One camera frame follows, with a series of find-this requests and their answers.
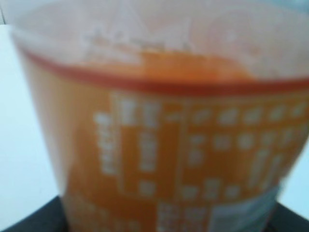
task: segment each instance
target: black surface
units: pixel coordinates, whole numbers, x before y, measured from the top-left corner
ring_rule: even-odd
[[[43,208],[3,232],[68,232],[60,199],[54,198]]]
[[[3,232],[68,232],[60,199],[53,199],[25,220]],[[264,232],[309,232],[309,221],[278,204]]]

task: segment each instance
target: nutrition facts label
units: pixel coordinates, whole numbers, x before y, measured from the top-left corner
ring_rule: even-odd
[[[263,193],[308,132],[306,101],[162,99],[113,92],[95,112],[102,175],[152,201],[224,203]]]

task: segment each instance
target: orange liquid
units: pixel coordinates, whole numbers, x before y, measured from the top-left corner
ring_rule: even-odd
[[[147,79],[161,83],[207,84],[249,82],[253,77],[235,61],[216,56],[204,57],[187,53],[140,54],[139,64],[111,62],[85,63],[86,69],[123,75],[125,78]]]

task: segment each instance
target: plastic cup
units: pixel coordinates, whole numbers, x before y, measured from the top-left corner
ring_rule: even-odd
[[[16,23],[71,231],[262,231],[309,132],[300,9],[81,0]]]

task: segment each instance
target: white wall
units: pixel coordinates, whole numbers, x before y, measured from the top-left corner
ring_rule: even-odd
[[[57,0],[0,0],[0,6],[5,22],[10,24],[24,14],[54,1]]]

